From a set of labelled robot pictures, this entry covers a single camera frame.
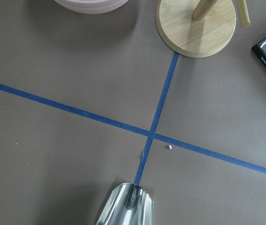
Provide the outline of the pink bowl of ice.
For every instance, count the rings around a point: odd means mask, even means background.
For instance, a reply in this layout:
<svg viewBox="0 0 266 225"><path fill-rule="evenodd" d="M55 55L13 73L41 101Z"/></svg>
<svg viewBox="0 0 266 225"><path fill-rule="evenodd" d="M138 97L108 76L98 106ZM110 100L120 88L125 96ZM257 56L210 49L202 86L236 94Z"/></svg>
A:
<svg viewBox="0 0 266 225"><path fill-rule="evenodd" d="M103 14L123 6L128 0L55 0L61 6L81 14Z"/></svg>

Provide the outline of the metal ice scoop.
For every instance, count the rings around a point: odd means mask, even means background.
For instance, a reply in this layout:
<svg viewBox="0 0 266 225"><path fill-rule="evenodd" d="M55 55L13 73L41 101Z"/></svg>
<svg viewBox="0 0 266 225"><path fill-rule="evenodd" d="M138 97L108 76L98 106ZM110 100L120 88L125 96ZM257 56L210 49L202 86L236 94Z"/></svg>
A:
<svg viewBox="0 0 266 225"><path fill-rule="evenodd" d="M98 225L152 225L154 202L139 185L114 188L96 222Z"/></svg>

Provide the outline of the wooden cup stand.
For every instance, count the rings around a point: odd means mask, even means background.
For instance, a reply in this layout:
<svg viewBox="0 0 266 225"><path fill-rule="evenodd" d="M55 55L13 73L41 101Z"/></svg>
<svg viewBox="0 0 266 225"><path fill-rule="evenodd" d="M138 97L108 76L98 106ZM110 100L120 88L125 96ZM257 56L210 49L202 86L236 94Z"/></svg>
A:
<svg viewBox="0 0 266 225"><path fill-rule="evenodd" d="M244 0L161 0L155 16L166 45L191 58L220 52L230 42L237 20L244 28L251 23Z"/></svg>

